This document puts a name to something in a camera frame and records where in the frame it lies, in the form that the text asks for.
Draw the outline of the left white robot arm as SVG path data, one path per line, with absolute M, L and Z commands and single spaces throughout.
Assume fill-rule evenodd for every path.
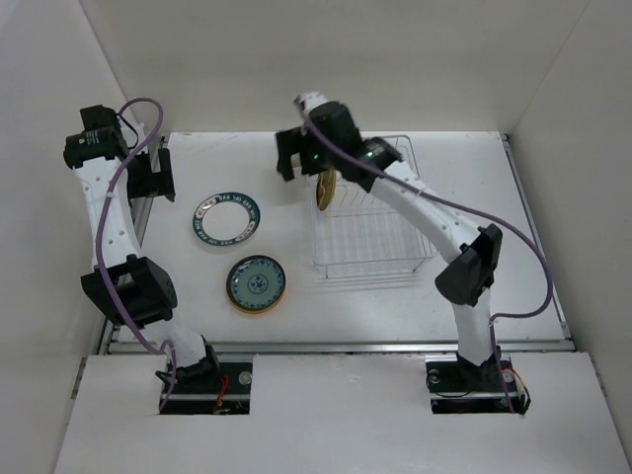
M 214 389 L 223 377 L 212 345 L 178 314 L 168 273 L 146 257 L 134 227 L 134 200 L 176 197 L 171 153 L 149 150 L 155 133 L 129 146 L 122 113 L 103 105 L 80 112 L 83 130 L 65 140 L 63 158 L 83 190 L 93 236 L 86 296 L 116 326 L 125 326 L 154 354 L 171 359 L 158 377 L 177 388 Z

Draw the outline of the brown patterned plate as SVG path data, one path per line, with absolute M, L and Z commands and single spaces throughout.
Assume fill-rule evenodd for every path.
M 283 297 L 283 292 L 261 294 L 229 293 L 228 301 L 242 313 L 257 315 L 275 309 L 281 303 Z

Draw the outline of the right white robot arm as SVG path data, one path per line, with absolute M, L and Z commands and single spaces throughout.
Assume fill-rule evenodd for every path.
M 446 263 L 434 284 L 453 308 L 457 376 L 464 386 L 481 388 L 494 374 L 490 288 L 502 231 L 494 224 L 480 227 L 451 210 L 394 146 L 380 137 L 362 137 L 344 104 L 317 92 L 296 97 L 294 104 L 302 123 L 276 133 L 277 172 L 289 182 L 297 173 L 335 171 L 389 205 L 430 240 Z

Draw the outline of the yellow brown front plate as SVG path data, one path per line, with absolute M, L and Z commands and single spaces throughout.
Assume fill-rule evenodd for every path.
M 331 204 L 336 190 L 338 173 L 335 169 L 326 170 L 319 174 L 316 182 L 316 205 L 324 212 Z

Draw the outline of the dark green plate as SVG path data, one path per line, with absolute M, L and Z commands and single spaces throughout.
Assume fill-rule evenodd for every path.
M 226 279 L 226 293 L 277 293 L 286 283 L 283 267 L 272 257 L 253 255 L 238 261 Z

